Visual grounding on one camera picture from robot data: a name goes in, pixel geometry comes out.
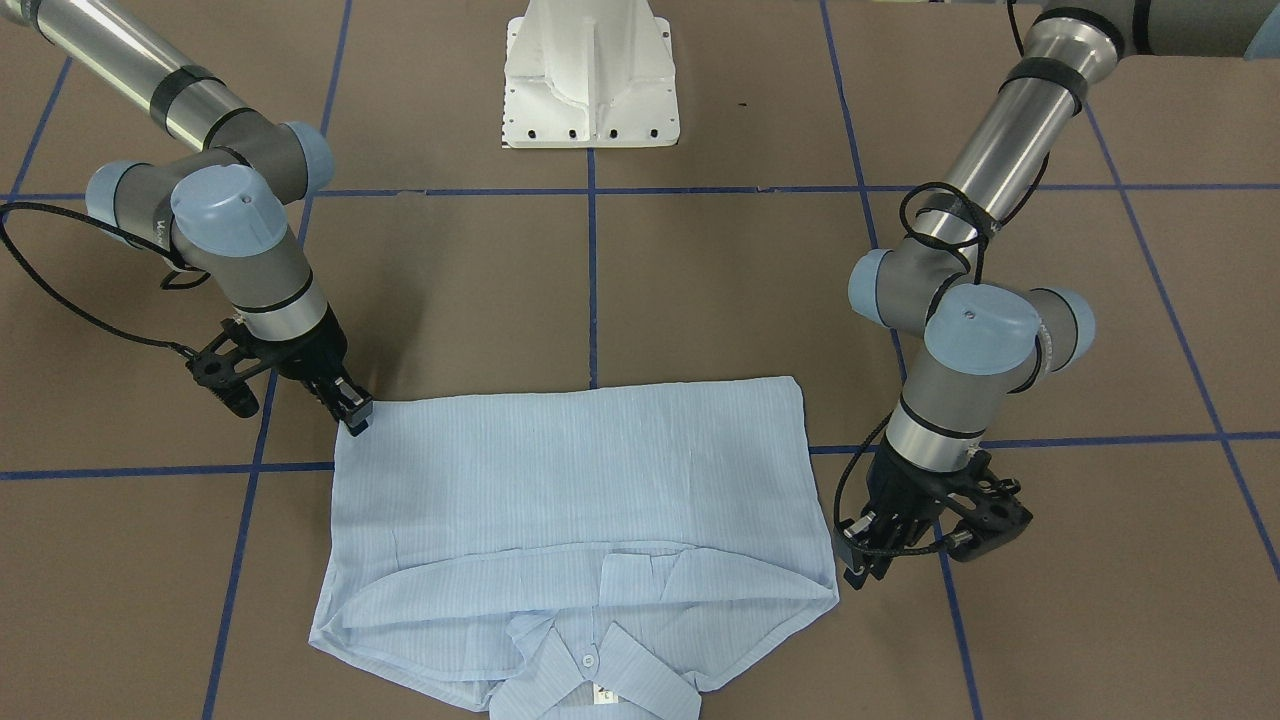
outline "light blue striped shirt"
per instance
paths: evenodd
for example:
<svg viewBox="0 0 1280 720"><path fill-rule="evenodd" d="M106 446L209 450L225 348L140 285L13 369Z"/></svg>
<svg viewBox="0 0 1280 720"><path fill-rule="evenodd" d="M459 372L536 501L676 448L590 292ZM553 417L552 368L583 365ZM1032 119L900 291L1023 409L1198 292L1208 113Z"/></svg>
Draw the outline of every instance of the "light blue striped shirt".
<svg viewBox="0 0 1280 720"><path fill-rule="evenodd" d="M694 720L836 602L791 378L379 402L311 644L493 720Z"/></svg>

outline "black strap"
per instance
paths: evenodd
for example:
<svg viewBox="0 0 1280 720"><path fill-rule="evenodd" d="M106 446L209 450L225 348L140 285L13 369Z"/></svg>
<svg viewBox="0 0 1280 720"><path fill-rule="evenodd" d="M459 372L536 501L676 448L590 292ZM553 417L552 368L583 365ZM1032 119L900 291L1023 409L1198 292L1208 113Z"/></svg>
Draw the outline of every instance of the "black strap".
<svg viewBox="0 0 1280 720"><path fill-rule="evenodd" d="M1055 8L1052 10L1046 10L1041 13L1041 17L1036 18L1036 22L1051 20L1053 18L1071 18L1073 20L1080 20L1082 23L1088 23L1111 38L1112 45L1116 46L1116 56L1124 58L1124 33L1120 28L1115 26L1111 20L1094 13L1093 10L1085 10L1084 8Z"/></svg>
<svg viewBox="0 0 1280 720"><path fill-rule="evenodd" d="M211 79L219 85L225 85L223 81L214 77L214 73L201 68L200 65L183 65L165 76L165 78L160 81L160 85L157 85L155 91L151 94L151 119L155 120L157 126L165 128L165 132L169 132L169 108L173 106L173 101L182 95L183 90L206 79Z"/></svg>
<svg viewBox="0 0 1280 720"><path fill-rule="evenodd" d="M1084 99L1089 94L1089 81L1084 79L1084 76L1071 65L1053 58L1023 58L1020 63L1014 65L1014 69L1005 78L1000 88L1004 90L1006 85L1015 79L1028 77L1047 79L1070 92L1071 97L1075 99L1074 114L1079 115L1080 110L1084 109Z"/></svg>
<svg viewBox="0 0 1280 720"><path fill-rule="evenodd" d="M1151 0L1138 0L1133 4L1133 49L1140 55L1155 55L1151 51Z"/></svg>

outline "clothing tag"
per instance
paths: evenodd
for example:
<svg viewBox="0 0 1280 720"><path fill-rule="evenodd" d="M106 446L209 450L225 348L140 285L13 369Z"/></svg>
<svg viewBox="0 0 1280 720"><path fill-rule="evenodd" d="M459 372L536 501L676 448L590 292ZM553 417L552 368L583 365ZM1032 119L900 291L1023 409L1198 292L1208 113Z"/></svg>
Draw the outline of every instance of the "clothing tag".
<svg viewBox="0 0 1280 720"><path fill-rule="evenodd" d="M595 705L616 705L618 702L618 694L613 691L607 691L595 683L591 683L595 689Z"/></svg>

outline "white plastic bracket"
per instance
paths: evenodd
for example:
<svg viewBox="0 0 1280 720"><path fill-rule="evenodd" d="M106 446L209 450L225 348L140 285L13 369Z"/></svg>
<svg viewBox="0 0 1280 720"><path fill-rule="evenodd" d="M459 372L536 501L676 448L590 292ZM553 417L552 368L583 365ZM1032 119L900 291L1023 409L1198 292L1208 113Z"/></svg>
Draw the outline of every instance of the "white plastic bracket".
<svg viewBox="0 0 1280 720"><path fill-rule="evenodd" d="M648 0L530 0L507 24L506 147L680 140L671 23Z"/></svg>

